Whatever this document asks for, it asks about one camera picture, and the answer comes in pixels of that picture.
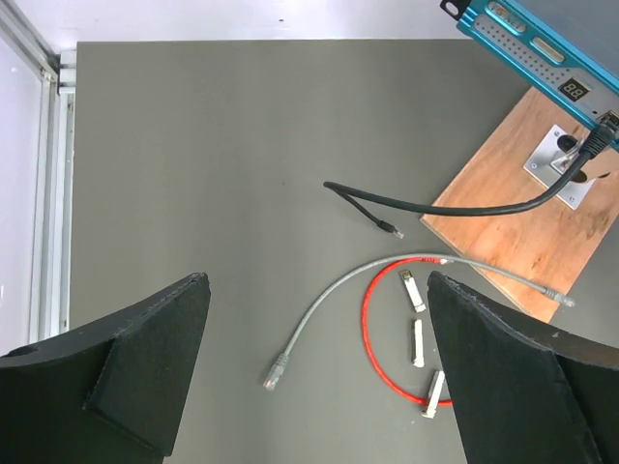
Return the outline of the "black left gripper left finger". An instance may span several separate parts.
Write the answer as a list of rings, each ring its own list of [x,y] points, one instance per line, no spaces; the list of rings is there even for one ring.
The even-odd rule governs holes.
[[[173,452],[204,334],[209,278],[1,358],[4,463],[161,463]]]

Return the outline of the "silver SFP module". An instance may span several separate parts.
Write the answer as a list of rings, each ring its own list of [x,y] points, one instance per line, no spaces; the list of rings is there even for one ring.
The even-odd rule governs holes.
[[[444,383],[445,373],[442,370],[436,370],[428,390],[427,405],[422,411],[424,418],[433,419],[435,417]]]
[[[409,297],[410,303],[412,304],[413,310],[416,313],[425,311],[427,307],[424,303],[414,276],[408,270],[401,271],[399,275],[401,277],[405,291]]]
[[[425,366],[424,330],[420,319],[412,322],[412,361],[415,367]]]

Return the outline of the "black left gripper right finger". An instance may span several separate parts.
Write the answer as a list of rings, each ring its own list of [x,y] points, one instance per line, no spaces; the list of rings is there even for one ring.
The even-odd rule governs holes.
[[[617,462],[616,348],[439,272],[427,300],[468,462]]]

